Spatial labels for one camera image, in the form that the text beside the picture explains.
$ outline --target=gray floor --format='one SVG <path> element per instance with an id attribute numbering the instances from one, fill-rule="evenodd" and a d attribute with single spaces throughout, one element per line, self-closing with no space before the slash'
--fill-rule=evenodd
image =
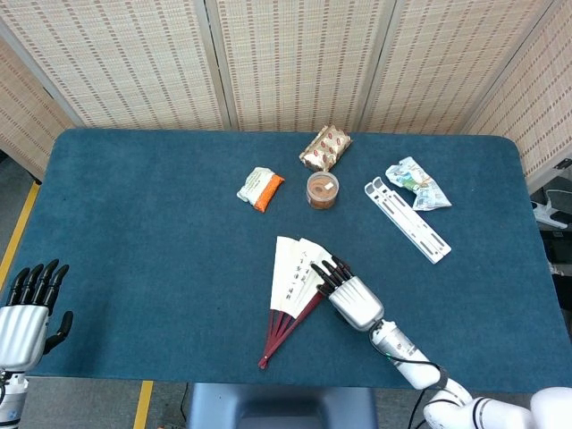
<path id="1" fill-rule="evenodd" d="M 0 163 L 0 255 L 8 244 L 31 178 L 19 165 L 7 159 Z M 380 365 L 387 365 L 380 359 Z M 139 399 L 139 382 L 117 380 L 81 380 L 69 378 L 32 378 L 21 429 L 83 428 L 111 429 L 133 426 Z M 147 417 L 147 429 L 159 425 L 184 425 L 179 406 L 185 383 L 155 383 Z M 378 390 L 379 427 L 407 427 L 409 413 L 418 391 Z M 474 392 L 521 406 L 530 395 Z"/>

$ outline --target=blue felt surface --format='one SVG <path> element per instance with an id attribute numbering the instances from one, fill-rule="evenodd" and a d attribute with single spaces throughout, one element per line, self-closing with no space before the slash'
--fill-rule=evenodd
<path id="1" fill-rule="evenodd" d="M 354 133 L 311 209 L 298 154 L 312 133 L 68 130 L 12 275 L 59 257 L 69 339 L 35 374 L 220 383 L 407 386 L 324 302 L 257 368 L 277 235 L 346 259 L 432 360 L 467 388 L 571 385 L 572 354 L 514 145 L 497 137 Z M 365 195 L 413 156 L 453 207 L 423 213 L 452 246 L 432 265 Z M 252 168 L 285 178 L 265 214 L 236 197 Z M 413 194 L 399 193 L 411 202 Z"/>

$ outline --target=white robotic hand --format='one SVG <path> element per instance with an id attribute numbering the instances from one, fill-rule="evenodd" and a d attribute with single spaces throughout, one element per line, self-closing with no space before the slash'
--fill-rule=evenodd
<path id="1" fill-rule="evenodd" d="M 60 285 L 70 268 L 63 265 L 54 273 L 58 263 L 56 259 L 46 268 L 40 264 L 21 270 L 0 308 L 0 427 L 18 427 L 28 389 L 25 373 L 72 328 L 73 313 L 68 311 L 58 332 L 46 338 Z"/>
<path id="2" fill-rule="evenodd" d="M 572 389 L 550 388 L 539 391 L 532 399 L 532 413 L 526 408 L 490 398 L 473 399 L 463 386 L 413 344 L 394 322 L 383 319 L 381 301 L 354 276 L 349 266 L 337 257 L 337 265 L 326 264 L 325 273 L 317 265 L 314 270 L 324 284 L 324 294 L 343 318 L 356 330 L 369 332 L 374 348 L 387 357 L 416 389 L 422 390 L 409 420 L 412 427 L 416 408 L 427 389 L 439 391 L 424 408 L 425 420 L 433 429 L 565 429 L 569 428 Z"/>

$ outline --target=beige patterned screen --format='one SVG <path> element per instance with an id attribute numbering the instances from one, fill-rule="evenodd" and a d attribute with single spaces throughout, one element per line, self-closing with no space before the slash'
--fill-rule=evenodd
<path id="1" fill-rule="evenodd" d="M 40 180 L 55 138 L 72 121 L 0 38 L 0 149 Z"/>
<path id="2" fill-rule="evenodd" d="M 545 8 L 540 0 L 407 0 L 393 17 L 362 129 L 460 129 L 505 56 Z"/>
<path id="3" fill-rule="evenodd" d="M 212 7 L 241 130 L 354 128 L 392 1 L 218 0 Z"/>
<path id="4" fill-rule="evenodd" d="M 0 13 L 87 126 L 223 127 L 194 3 L 0 0 Z"/>
<path id="5" fill-rule="evenodd" d="M 572 148 L 572 0 L 523 48 L 468 132 L 514 140 L 530 177 Z"/>

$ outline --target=plastic container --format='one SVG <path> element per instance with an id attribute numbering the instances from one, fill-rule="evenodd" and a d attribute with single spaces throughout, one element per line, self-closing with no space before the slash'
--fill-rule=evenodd
<path id="1" fill-rule="evenodd" d="M 338 190 L 340 190 L 340 184 L 333 174 L 315 172 L 307 180 L 307 202 L 318 210 L 330 208 L 336 202 Z"/>

